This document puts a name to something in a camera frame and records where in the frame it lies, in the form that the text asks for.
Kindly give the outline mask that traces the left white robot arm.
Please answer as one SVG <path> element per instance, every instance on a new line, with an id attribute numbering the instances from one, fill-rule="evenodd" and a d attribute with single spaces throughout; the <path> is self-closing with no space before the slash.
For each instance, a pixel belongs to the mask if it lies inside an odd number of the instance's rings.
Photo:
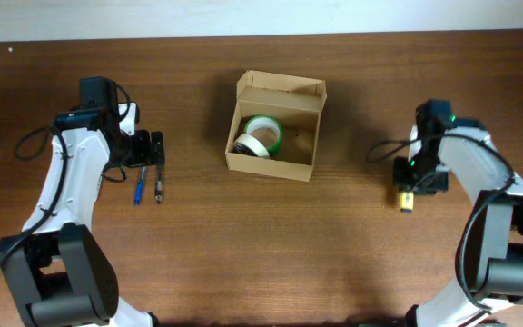
<path id="1" fill-rule="evenodd" d="M 50 167 L 22 231 L 0 240 L 0 273 L 25 326 L 156 326 L 120 296 L 92 218 L 108 171 L 163 169 L 163 135 L 136 129 L 139 107 L 119 101 L 115 81 L 83 78 L 79 90 L 79 104 L 40 130 Z"/>

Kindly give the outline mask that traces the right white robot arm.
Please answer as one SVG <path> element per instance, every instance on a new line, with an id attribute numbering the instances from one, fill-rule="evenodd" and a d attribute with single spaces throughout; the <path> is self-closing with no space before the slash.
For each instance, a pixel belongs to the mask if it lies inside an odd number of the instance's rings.
<path id="1" fill-rule="evenodd" d="M 523 179 L 481 125 L 416 125 L 407 157 L 395 160 L 401 209 L 443 189 L 453 173 L 473 204 L 456 251 L 453 279 L 413 306 L 408 326 L 476 326 L 523 304 Z"/>

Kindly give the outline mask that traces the blue retractable pen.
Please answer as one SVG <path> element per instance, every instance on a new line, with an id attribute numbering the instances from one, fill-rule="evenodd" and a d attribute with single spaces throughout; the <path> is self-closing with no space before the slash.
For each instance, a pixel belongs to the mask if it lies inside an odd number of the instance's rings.
<path id="1" fill-rule="evenodd" d="M 140 169 L 139 179 L 138 179 L 138 183 L 137 183 L 136 189 L 135 189 L 134 202 L 133 202 L 134 206 L 139 206 L 142 202 L 145 178 L 146 178 L 146 167 L 143 166 Z"/>

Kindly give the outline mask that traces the yellow and black highlighter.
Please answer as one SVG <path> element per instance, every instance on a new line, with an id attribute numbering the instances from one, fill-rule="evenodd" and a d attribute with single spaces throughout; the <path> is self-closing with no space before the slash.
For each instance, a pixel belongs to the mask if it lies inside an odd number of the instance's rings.
<path id="1" fill-rule="evenodd" d="M 411 213 L 414 208 L 414 193 L 403 191 L 400 193 L 400 210 L 403 213 Z"/>

